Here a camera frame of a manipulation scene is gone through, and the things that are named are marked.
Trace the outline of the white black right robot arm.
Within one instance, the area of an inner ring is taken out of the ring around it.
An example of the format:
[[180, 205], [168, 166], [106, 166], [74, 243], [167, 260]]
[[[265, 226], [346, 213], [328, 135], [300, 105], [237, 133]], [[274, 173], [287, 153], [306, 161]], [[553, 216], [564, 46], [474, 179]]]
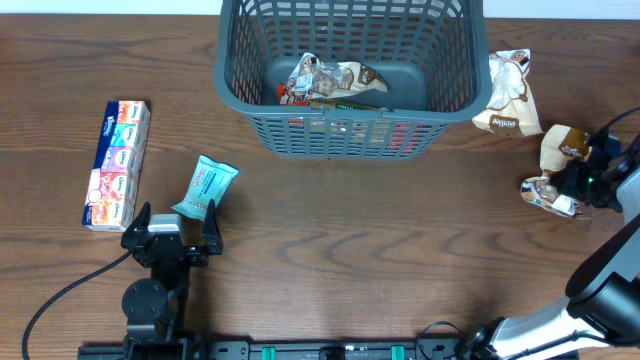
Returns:
[[498, 318], [462, 344], [466, 359], [552, 359], [589, 347], [639, 346], [639, 140], [616, 157], [589, 138], [590, 202], [606, 200], [624, 226], [572, 274], [565, 296], [527, 316]]

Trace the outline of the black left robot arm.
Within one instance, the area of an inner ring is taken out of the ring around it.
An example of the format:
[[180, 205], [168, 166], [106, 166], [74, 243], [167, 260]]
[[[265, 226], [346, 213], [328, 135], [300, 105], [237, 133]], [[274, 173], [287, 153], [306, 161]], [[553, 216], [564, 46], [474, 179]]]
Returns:
[[151, 213], [145, 203], [124, 231], [121, 246], [142, 267], [148, 278], [132, 283], [122, 297], [127, 317], [123, 341], [126, 359], [207, 359], [209, 345], [186, 330], [184, 320], [190, 288], [190, 270], [206, 267], [209, 257], [219, 255], [223, 242], [216, 222], [216, 203], [211, 200], [202, 227], [204, 242], [183, 242], [178, 214]]

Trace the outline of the beige snack bag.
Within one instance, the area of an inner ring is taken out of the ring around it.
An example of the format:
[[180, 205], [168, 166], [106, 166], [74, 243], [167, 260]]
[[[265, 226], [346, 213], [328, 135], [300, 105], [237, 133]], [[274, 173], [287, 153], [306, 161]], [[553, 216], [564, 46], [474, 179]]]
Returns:
[[565, 125], [554, 125], [541, 142], [540, 169], [542, 174], [524, 180], [520, 186], [521, 198], [532, 205], [563, 218], [583, 220], [582, 203], [574, 197], [561, 194], [551, 183], [553, 175], [564, 170], [571, 160], [587, 160], [591, 147], [588, 133]]

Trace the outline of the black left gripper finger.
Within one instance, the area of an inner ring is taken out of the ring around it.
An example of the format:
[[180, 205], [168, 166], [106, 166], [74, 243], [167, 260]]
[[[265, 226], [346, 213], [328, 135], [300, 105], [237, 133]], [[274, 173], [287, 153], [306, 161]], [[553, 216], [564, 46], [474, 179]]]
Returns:
[[147, 231], [147, 226], [151, 219], [151, 205], [145, 202], [138, 215], [127, 228], [127, 238], [136, 239]]
[[217, 224], [216, 215], [216, 203], [214, 199], [210, 199], [205, 218], [203, 220], [202, 238], [205, 241], [205, 245], [208, 249], [220, 249], [221, 248], [221, 235]]

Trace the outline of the white brown snack bag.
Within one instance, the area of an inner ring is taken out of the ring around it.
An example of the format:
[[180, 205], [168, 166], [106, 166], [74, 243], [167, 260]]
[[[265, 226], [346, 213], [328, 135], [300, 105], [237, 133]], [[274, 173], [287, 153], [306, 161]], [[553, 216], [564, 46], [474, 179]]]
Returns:
[[354, 96], [388, 86], [379, 73], [359, 62], [326, 63], [305, 53], [285, 83], [278, 87], [281, 105], [305, 105], [308, 101]]

